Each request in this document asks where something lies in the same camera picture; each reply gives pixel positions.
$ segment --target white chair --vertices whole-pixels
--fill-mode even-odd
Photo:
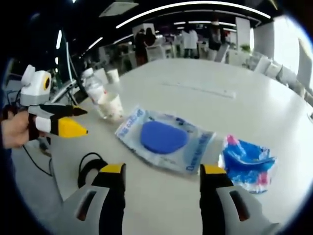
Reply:
[[[262,58],[262,54],[258,52],[253,52],[248,60],[248,67],[250,70],[254,71],[256,66],[258,65],[260,59]]]
[[[166,59],[165,50],[161,45],[146,47],[146,50],[149,62],[154,60]]]
[[[283,84],[292,85],[297,81],[297,75],[292,72],[290,69],[282,66],[282,69],[277,75],[277,80],[279,80]]]
[[[278,65],[277,63],[272,62],[269,65],[268,69],[265,71],[265,76],[276,79],[282,67],[282,65]]]
[[[226,54],[229,49],[229,44],[221,45],[219,51],[217,52],[217,55],[214,59],[215,62],[225,63]]]
[[[233,49],[228,49],[227,54],[226,63],[239,67],[246,65],[250,58],[249,53]]]
[[[266,70],[268,69],[271,63],[272,60],[268,59],[266,56],[262,56],[253,71],[265,74]]]

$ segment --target white lab coat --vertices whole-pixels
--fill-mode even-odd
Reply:
[[[196,31],[190,30],[189,33],[182,31],[181,34],[182,34],[184,49],[197,49],[198,35]]]

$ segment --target paper cup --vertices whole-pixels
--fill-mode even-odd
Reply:
[[[98,100],[98,106],[106,120],[110,122],[120,122],[123,120],[124,111],[121,99],[117,93],[108,92],[101,96]]]
[[[108,83],[119,82],[119,75],[117,69],[107,71]]]

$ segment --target human hand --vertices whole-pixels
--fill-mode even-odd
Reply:
[[[9,119],[1,122],[4,148],[21,147],[29,141],[28,116],[27,111],[22,111],[15,116],[9,114]]]

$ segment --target plastic bottle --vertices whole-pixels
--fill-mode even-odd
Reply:
[[[86,80],[84,82],[84,87],[88,96],[92,100],[95,109],[97,110],[99,115],[104,118],[104,114],[101,112],[98,106],[98,100],[100,99],[100,97],[103,96],[103,94],[107,93],[102,81],[94,75],[92,68],[85,70],[82,74],[82,78]]]

